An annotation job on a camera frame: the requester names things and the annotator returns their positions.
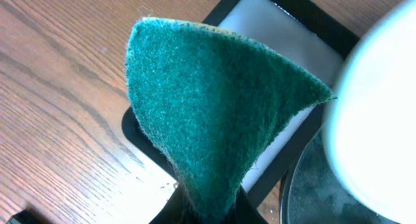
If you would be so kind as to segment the light blue plate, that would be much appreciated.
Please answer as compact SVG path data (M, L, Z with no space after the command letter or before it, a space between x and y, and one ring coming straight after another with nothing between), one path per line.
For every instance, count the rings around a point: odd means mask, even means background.
M415 0L404 0L360 39L325 110L324 151L361 204L415 222Z

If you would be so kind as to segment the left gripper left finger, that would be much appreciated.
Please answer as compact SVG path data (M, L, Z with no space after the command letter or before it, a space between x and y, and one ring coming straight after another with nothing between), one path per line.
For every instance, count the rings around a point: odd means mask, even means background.
M183 188L179 185L162 210L149 224L186 224L188 220L187 200Z

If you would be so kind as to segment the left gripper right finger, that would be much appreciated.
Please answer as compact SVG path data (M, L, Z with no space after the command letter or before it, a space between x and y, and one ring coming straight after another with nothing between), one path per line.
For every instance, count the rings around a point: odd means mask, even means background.
M267 224L260 213L250 204L243 187L239 188L233 211L235 224Z

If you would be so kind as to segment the green yellow sponge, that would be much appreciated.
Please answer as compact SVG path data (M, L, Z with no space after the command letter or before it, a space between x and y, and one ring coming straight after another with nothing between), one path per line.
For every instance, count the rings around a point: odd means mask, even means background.
M140 129L203 223L226 218L245 174L295 115L333 99L267 45L202 23L141 19L125 66Z

